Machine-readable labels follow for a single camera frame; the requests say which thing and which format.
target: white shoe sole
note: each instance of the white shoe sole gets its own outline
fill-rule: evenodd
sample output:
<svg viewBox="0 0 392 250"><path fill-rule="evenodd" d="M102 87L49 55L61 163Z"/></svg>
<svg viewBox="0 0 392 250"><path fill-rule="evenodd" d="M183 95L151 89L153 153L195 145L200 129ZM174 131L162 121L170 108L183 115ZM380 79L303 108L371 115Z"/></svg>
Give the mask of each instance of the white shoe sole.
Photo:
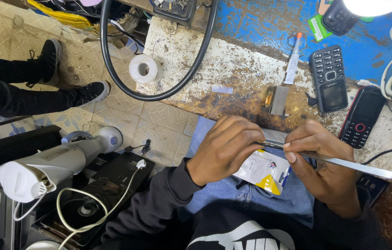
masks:
<svg viewBox="0 0 392 250"><path fill-rule="evenodd" d="M96 98L94 98L92 101L89 101L89 102L87 102L87 103L85 103L85 104L83 104L81 106L77 106L78 108L81 108L81 107L84 107L84 106L88 106L88 105L90 105L92 103L96 103L96 102L102 101L102 100L104 100L108 96L108 94L110 94L110 84L107 81L97 81L97 82L103 83L103 85L104 85L103 92L100 95L98 95Z"/></svg>
<svg viewBox="0 0 392 250"><path fill-rule="evenodd" d="M43 82L43 79L42 79L39 83L56 87L59 85L59 82L60 82L59 65L60 65L60 60L62 59L63 49L62 49L62 45L60 44L60 42L57 41L56 39L48 38L48 40L52 41L52 43L55 46L55 51L57 52L56 58L55 58L55 71L54 71L54 75L52 76L52 78L49 81Z"/></svg>

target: floor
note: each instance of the floor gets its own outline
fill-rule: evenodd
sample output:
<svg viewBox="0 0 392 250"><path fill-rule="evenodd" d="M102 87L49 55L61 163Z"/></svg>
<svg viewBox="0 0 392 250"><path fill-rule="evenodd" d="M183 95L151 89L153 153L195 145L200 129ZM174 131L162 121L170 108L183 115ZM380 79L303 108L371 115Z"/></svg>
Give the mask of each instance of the floor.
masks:
<svg viewBox="0 0 392 250"><path fill-rule="evenodd" d="M122 150L128 145L142 145L151 139L147 158L156 162L156 170L178 165L188 151L197 123L197 115L160 103L143 102L123 93L111 80L103 63L99 42L83 42L85 37L56 20L0 2L0 58L26 60L29 50L38 55L47 38L58 39L63 47L60 77L65 84L85 85L106 80L111 84L109 96L96 104L71 108L64 112L33 116L0 128L0 138L35 129L40 125L57 125L67 134L77 130L94 133L110 125L123 134ZM135 82L128 73L133 54L128 48L111 50L113 65L121 80L129 87ZM24 83L15 84L26 88ZM54 87L37 84L33 90L55 91Z"/></svg>

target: blue painted surface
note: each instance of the blue painted surface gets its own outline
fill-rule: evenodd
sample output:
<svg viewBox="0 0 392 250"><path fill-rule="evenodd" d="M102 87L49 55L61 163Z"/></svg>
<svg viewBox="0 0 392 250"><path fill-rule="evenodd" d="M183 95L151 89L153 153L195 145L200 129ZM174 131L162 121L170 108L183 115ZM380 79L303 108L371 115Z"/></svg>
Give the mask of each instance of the blue painted surface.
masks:
<svg viewBox="0 0 392 250"><path fill-rule="evenodd" d="M331 35L316 42L307 21L318 14L317 5L319 1L315 0L221 0L216 31L288 54L294 45L293 34L302 32L299 59L304 61L309 61L310 54L318 49L339 44L343 48L346 77L375 79L373 82L379 85L385 67L392 60L389 37L392 13L377 16L370 23L359 21L343 36Z"/></svg>

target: white appliance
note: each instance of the white appliance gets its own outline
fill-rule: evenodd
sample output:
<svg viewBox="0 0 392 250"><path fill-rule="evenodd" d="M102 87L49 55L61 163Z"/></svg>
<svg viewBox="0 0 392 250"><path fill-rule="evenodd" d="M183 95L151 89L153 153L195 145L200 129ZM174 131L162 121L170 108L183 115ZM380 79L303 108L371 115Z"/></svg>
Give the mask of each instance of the white appliance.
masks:
<svg viewBox="0 0 392 250"><path fill-rule="evenodd" d="M85 139L74 141L78 137ZM82 131L70 133L62 139L62 145L1 165L0 183L11 199L31 202L54 191L98 154L115 151L122 142L122 133L111 126L101 128L94 136Z"/></svg>

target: hand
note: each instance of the hand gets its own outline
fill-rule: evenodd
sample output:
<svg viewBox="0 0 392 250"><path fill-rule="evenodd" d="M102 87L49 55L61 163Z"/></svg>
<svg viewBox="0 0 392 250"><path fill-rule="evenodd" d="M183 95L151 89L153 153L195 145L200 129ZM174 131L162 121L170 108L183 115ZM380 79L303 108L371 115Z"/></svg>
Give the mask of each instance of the hand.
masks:
<svg viewBox="0 0 392 250"><path fill-rule="evenodd" d="M354 162L353 148L336 138L321 123L307 122L290 133L283 148L293 171L307 190L342 218L361 213L355 186L356 171L331 163L317 171L298 153L303 150Z"/></svg>
<svg viewBox="0 0 392 250"><path fill-rule="evenodd" d="M240 116L222 116L205 136L187 169L194 183L203 186L236 173L264 141L262 129Z"/></svg>

